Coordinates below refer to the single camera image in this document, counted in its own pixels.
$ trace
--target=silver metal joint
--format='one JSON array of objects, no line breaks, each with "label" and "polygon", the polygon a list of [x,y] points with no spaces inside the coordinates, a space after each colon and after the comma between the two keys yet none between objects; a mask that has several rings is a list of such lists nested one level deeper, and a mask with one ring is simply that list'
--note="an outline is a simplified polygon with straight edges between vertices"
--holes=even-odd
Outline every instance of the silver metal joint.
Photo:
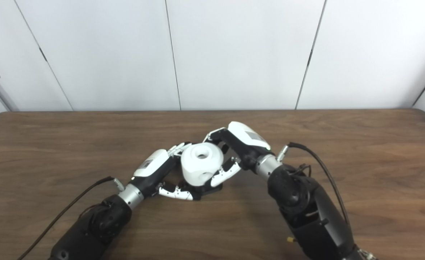
[{"label": "silver metal joint", "polygon": [[281,149],[281,151],[280,151],[280,153],[278,154],[278,156],[277,156],[277,161],[283,161],[283,158],[285,158],[285,155],[286,155],[286,153],[288,152],[288,146],[287,145],[285,145],[282,149]]},{"label": "silver metal joint", "polygon": [[120,192],[118,196],[120,196],[131,209],[135,209],[144,199],[142,192],[132,184],[128,184],[124,191]]},{"label": "silver metal joint", "polygon": [[117,188],[120,191],[124,191],[124,185],[121,183],[120,180],[118,180],[117,178],[113,179],[113,182],[117,185]]},{"label": "silver metal joint", "polygon": [[283,164],[277,161],[275,155],[264,155],[257,159],[256,173],[267,180],[273,171],[281,165]]}]

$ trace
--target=robotic arm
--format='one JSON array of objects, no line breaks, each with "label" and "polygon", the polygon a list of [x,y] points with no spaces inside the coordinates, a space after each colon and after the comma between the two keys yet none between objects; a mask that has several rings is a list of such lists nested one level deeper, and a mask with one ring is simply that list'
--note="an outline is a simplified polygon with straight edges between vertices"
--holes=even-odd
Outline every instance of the robotic arm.
[{"label": "robotic arm", "polygon": [[278,156],[256,132],[239,122],[209,133],[205,142],[224,142],[239,159],[235,163],[267,182],[269,195],[304,253],[312,260],[363,260],[355,244],[347,217],[343,219],[323,187],[306,176],[302,168],[282,163],[290,143]]},{"label": "robotic arm", "polygon": [[158,193],[163,178],[180,161],[183,150],[191,143],[171,149],[160,149],[148,157],[135,171],[121,192],[109,196],[82,214],[54,245],[49,260],[100,259],[113,239],[131,219],[132,211],[142,200]]}]

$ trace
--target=hole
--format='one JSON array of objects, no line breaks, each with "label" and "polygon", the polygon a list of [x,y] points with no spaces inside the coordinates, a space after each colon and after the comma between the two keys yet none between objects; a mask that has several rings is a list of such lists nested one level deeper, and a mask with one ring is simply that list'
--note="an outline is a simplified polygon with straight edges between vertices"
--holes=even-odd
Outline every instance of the hole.
[{"label": "hole", "polygon": [[197,146],[193,152],[196,158],[205,159],[211,155],[211,148],[206,146]]}]

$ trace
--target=black arm segment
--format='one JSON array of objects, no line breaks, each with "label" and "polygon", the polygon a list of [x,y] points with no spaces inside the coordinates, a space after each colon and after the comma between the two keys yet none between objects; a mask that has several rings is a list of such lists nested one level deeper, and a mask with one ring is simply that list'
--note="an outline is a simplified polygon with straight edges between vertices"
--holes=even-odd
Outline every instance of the black arm segment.
[{"label": "black arm segment", "polygon": [[267,185],[311,260],[363,260],[350,226],[317,181],[283,164],[272,172]]},{"label": "black arm segment", "polygon": [[72,225],[52,248],[49,260],[100,259],[131,215],[130,207],[118,195],[106,198]]}]

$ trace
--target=sticker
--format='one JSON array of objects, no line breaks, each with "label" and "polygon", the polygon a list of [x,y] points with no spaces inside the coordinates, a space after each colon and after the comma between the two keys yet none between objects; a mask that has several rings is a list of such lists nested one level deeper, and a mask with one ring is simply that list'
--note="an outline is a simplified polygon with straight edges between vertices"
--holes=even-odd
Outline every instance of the sticker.
[{"label": "sticker", "polygon": [[246,133],[247,133],[247,135],[249,135],[249,137],[252,139],[252,140],[261,140],[261,141],[263,141],[263,142],[265,142],[265,140],[264,140],[264,138],[262,138],[260,135],[258,135],[257,133],[254,133],[254,132],[248,132],[248,131],[245,131]]},{"label": "sticker", "polygon": [[153,159],[145,160],[145,162],[143,162],[137,169],[147,168],[150,165],[150,163],[152,163],[152,161],[153,161]]}]

